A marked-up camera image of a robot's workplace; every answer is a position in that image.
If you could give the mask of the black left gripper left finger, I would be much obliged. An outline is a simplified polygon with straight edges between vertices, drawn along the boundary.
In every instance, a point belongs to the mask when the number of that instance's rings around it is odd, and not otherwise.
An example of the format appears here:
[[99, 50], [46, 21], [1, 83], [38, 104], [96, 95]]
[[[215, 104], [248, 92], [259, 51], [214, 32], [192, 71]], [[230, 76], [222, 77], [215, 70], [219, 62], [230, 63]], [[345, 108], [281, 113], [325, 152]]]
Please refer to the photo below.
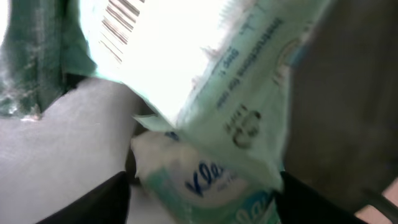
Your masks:
[[125, 224], [130, 197], [122, 171], [38, 224]]

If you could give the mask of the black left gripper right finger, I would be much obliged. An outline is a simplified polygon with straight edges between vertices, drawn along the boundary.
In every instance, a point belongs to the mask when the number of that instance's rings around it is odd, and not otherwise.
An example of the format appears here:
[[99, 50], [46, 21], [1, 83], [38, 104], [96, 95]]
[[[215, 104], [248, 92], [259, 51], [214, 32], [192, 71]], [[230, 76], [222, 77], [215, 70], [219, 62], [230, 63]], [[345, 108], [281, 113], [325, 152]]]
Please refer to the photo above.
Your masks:
[[284, 191], [277, 193], [275, 199], [283, 224], [366, 224], [288, 172], [280, 174], [284, 181]]

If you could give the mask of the green Kleenex tissue pack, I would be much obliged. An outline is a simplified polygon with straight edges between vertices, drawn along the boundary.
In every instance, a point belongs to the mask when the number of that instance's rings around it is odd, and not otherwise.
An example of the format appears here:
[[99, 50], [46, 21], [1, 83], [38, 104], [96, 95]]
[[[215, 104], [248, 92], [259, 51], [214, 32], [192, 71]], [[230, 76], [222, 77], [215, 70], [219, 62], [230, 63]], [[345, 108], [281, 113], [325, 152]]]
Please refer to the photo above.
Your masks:
[[261, 1], [172, 124], [140, 117], [142, 183], [182, 223], [276, 223], [273, 194], [290, 123], [290, 74], [329, 1]]

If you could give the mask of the large wet wipes pack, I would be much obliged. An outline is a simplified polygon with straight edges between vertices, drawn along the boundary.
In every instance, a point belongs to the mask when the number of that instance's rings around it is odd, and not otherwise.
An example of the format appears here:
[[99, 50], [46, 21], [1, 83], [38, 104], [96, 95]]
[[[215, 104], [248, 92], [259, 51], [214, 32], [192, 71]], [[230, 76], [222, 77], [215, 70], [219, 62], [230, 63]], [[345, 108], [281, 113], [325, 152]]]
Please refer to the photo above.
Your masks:
[[96, 74], [177, 123], [237, 29], [243, 1], [78, 1]]

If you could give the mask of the green Zam-Buk ointment box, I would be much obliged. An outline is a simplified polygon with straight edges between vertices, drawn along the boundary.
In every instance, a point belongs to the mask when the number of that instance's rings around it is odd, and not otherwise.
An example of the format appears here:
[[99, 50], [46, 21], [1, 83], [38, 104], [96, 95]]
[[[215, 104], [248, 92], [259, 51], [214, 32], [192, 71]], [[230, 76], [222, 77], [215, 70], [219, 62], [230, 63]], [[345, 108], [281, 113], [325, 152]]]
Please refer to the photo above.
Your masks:
[[1, 1], [1, 117], [38, 120], [96, 70], [82, 31], [84, 1]]

